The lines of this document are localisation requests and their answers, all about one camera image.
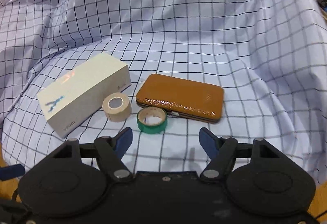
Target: silver bolt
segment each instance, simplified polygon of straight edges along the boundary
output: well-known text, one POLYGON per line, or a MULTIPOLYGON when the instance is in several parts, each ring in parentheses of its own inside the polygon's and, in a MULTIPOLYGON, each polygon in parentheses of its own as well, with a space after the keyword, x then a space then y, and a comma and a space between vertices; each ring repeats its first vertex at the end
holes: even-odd
POLYGON ((171 177, 168 177, 168 176, 165 176, 162 178, 163 181, 170 181, 171 180, 171 177))
POLYGON ((203 175, 206 178, 217 178, 219 176, 219 172, 217 170, 205 170, 203 175))
POLYGON ((126 178, 130 175, 130 172, 128 170, 116 170, 113 174, 117 178, 126 178))

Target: green tape roll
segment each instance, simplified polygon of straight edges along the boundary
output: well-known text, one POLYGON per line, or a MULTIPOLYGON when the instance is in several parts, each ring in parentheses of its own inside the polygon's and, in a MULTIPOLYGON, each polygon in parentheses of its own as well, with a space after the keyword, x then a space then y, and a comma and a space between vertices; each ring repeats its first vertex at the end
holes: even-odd
POLYGON ((138 112, 136 120, 137 126, 142 132, 146 134, 158 134, 166 129, 167 113, 163 109, 156 107, 144 108, 138 112), (144 120, 150 116, 159 117, 161 122, 156 124, 146 124, 144 120))

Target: white box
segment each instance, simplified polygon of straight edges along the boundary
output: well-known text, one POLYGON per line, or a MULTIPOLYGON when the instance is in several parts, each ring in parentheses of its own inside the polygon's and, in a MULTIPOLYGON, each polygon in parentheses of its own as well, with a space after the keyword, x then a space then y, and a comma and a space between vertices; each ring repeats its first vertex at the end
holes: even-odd
POLYGON ((55 80, 37 97, 46 121, 64 138, 107 96, 130 85, 128 65, 103 52, 55 80))

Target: checkered cloth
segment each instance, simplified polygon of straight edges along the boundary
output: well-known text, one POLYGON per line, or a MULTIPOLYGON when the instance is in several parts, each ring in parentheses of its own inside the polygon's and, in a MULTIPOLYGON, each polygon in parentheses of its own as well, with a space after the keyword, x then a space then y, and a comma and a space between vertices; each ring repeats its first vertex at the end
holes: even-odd
POLYGON ((316 0, 0 0, 4 158, 30 169, 62 144, 36 94, 107 52, 129 65, 132 115, 112 123, 100 109, 67 138, 89 143, 129 126, 133 144, 122 161, 131 171, 200 172, 209 162, 201 127, 245 143, 264 137, 321 183, 326 42, 316 0), (168 118, 163 133, 141 133, 135 95, 152 73, 222 86, 221 121, 168 118))

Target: medical tape roll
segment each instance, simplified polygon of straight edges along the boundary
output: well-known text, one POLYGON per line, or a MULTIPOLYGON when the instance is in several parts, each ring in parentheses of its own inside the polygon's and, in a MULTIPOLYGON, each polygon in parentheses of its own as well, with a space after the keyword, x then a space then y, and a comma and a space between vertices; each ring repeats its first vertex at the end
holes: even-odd
POLYGON ((167 126, 167 114, 163 109, 156 108, 156 107, 149 107, 141 109, 137 116, 137 126, 138 128, 147 134, 157 134, 166 129, 167 126), (156 124, 147 124, 145 122, 146 118, 150 116, 159 117, 161 121, 156 124))
POLYGON ((122 93, 113 93, 106 97, 102 103, 102 109, 107 118, 115 123, 126 120, 132 113, 130 100, 122 93))

